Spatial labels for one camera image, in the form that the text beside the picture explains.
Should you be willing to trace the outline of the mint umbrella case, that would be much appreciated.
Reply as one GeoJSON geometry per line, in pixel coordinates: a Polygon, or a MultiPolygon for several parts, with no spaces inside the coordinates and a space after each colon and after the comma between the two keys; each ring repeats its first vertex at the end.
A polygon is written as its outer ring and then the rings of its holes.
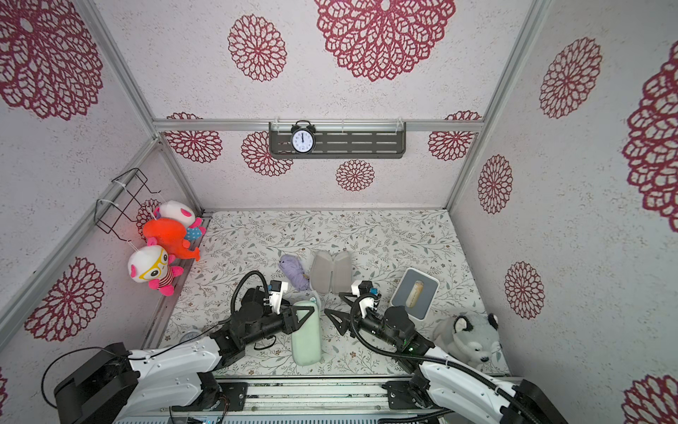
{"type": "Polygon", "coordinates": [[[301,300],[295,307],[312,307],[314,312],[301,325],[300,329],[291,334],[291,351],[295,363],[300,367],[307,367],[319,362],[322,357],[321,349],[321,306],[317,297],[301,300]]]}

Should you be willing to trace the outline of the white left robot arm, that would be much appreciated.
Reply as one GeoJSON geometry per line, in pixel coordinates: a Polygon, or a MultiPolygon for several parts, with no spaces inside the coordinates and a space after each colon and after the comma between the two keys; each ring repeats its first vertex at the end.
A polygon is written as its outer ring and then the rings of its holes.
{"type": "Polygon", "coordinates": [[[245,356],[247,346],[301,330],[318,315],[313,306],[264,300],[243,303],[210,334],[163,350],[128,350],[110,344],[54,390],[62,423],[113,423],[128,416],[177,407],[202,411],[217,405],[222,388],[213,372],[245,356]]]}

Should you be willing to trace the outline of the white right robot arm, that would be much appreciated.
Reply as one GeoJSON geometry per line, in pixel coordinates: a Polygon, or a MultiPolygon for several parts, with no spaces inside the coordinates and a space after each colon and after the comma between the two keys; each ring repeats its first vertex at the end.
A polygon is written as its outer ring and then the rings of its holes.
{"type": "Polygon", "coordinates": [[[418,407],[411,423],[430,423],[457,413],[472,423],[563,423],[565,417],[536,384],[488,376],[422,336],[402,306],[378,313],[381,295],[369,281],[340,293],[349,311],[325,309],[339,334],[350,334],[373,353],[394,360],[411,377],[389,381],[392,409],[418,407]]]}

